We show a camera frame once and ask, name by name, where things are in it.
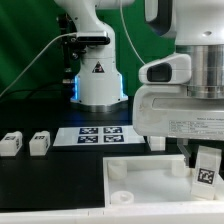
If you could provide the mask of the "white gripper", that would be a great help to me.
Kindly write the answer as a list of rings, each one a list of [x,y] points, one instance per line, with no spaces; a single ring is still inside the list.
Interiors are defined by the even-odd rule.
[[[141,86],[132,120],[139,135],[178,138],[186,165],[191,157],[187,139],[224,140],[224,100],[191,98],[179,85]]]

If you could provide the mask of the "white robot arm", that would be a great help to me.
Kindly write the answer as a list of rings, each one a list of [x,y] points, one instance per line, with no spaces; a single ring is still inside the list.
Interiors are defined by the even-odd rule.
[[[125,101],[115,33],[96,11],[135,0],[54,1],[75,23],[75,41],[86,47],[72,100],[94,111]],[[153,150],[164,149],[166,138],[175,138],[182,151],[190,139],[224,140],[224,0],[145,0],[145,16],[157,35],[175,40],[175,51],[140,68],[134,130]]]

